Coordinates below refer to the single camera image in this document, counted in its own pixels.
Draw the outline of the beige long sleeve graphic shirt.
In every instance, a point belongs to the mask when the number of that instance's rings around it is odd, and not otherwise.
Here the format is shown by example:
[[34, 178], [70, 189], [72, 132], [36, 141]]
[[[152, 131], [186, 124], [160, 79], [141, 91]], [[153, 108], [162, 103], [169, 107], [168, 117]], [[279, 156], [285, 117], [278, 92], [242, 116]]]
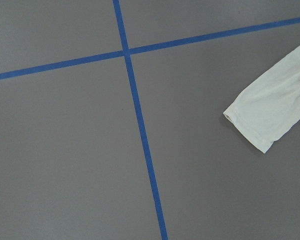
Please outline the beige long sleeve graphic shirt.
[[300, 120], [300, 46], [246, 87], [223, 115], [266, 153]]

